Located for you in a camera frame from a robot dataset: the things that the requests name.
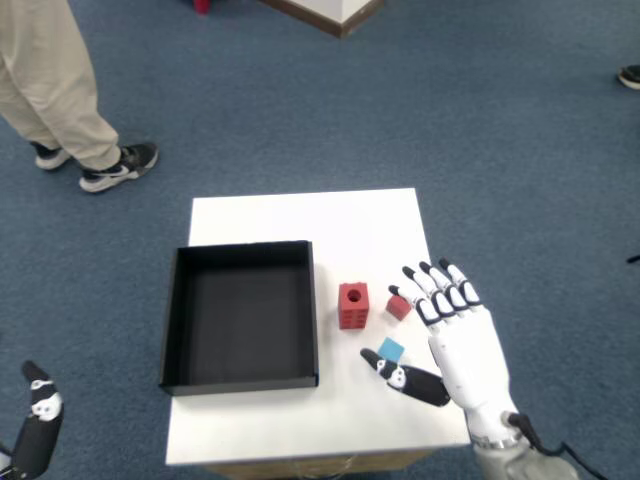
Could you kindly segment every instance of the black sneaker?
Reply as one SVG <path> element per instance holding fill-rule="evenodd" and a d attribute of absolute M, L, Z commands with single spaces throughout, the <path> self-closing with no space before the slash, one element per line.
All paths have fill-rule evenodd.
<path fill-rule="evenodd" d="M 62 148 L 55 150 L 49 150 L 44 145 L 31 142 L 31 145 L 36 149 L 36 165 L 43 170 L 55 170 L 60 168 L 64 163 L 71 158 L 67 152 Z"/>
<path fill-rule="evenodd" d="M 618 80 L 626 87 L 640 90 L 640 65 L 623 67 L 618 73 Z"/>
<path fill-rule="evenodd" d="M 122 147 L 120 161 L 106 170 L 84 170 L 80 187 L 89 193 L 97 193 L 115 187 L 126 180 L 136 180 L 153 168 L 158 161 L 158 147 L 142 143 Z"/>

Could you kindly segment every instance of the small blue block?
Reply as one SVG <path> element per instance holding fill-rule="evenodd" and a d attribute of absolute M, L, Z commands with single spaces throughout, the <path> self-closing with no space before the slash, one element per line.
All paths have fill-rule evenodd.
<path fill-rule="evenodd" d="M 404 347 L 399 343 L 394 342 L 389 337 L 384 339 L 384 342 L 382 342 L 382 345 L 380 345 L 380 348 L 378 349 L 378 355 L 396 363 L 400 361 L 400 357 L 403 352 Z"/>

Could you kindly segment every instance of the red object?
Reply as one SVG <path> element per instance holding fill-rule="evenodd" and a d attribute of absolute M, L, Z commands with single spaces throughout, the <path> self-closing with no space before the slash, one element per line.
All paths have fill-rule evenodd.
<path fill-rule="evenodd" d="M 193 6 L 196 12 L 205 14 L 211 8 L 211 0 L 193 0 Z"/>
<path fill-rule="evenodd" d="M 369 314 L 369 291 L 366 283 L 343 283 L 338 297 L 340 328 L 364 328 Z"/>
<path fill-rule="evenodd" d="M 398 320 L 404 319 L 411 311 L 411 305 L 404 298 L 393 295 L 387 302 L 387 312 L 396 317 Z"/>

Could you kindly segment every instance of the black box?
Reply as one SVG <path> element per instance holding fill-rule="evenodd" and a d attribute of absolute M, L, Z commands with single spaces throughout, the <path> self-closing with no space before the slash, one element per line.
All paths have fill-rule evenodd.
<path fill-rule="evenodd" d="M 174 396 L 317 386 L 311 242 L 178 249 L 160 375 Z"/>

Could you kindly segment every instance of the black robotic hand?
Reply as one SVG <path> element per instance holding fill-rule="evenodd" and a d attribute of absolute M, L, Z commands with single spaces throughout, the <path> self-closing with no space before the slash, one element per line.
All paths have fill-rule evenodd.
<path fill-rule="evenodd" d="M 49 467 L 55 449 L 64 405 L 53 380 L 35 363 L 27 361 L 22 373 L 31 387 L 31 413 L 24 421 L 13 452 L 0 448 L 0 479 L 29 480 Z"/>

